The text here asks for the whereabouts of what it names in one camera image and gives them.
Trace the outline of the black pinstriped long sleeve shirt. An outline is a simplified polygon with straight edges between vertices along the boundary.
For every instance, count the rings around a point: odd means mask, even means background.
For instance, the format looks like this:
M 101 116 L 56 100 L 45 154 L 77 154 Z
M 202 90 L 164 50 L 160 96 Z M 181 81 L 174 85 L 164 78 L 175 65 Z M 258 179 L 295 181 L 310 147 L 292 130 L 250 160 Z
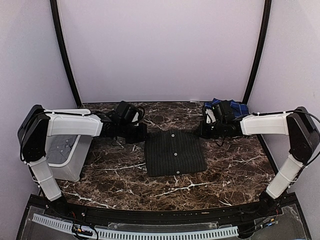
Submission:
M 150 133 L 144 142 L 144 159 L 149 177 L 193 174 L 207 170 L 200 138 L 184 129 Z

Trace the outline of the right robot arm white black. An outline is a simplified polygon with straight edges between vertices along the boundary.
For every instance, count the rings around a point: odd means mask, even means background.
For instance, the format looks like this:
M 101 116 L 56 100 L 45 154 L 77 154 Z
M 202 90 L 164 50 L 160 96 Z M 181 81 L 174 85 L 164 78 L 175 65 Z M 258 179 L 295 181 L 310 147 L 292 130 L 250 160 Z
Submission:
M 320 155 L 320 119 L 305 107 L 275 112 L 235 113 L 229 104 L 204 106 L 198 134 L 204 139 L 257 136 L 276 160 L 277 173 L 255 205 L 255 213 L 266 217 L 278 199 Z

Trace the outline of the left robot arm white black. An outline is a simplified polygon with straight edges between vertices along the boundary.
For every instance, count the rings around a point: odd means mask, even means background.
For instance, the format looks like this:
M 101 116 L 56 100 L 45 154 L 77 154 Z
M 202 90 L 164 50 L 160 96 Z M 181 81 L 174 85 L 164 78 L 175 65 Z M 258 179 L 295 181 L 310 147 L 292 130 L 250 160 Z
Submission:
M 89 109 L 44 109 L 34 105 L 17 136 L 20 159 L 51 203 L 51 210 L 67 218 L 70 206 L 61 198 L 57 180 L 77 182 L 93 138 L 123 138 L 127 144 L 145 141 L 143 107 L 121 101 L 109 112 Z

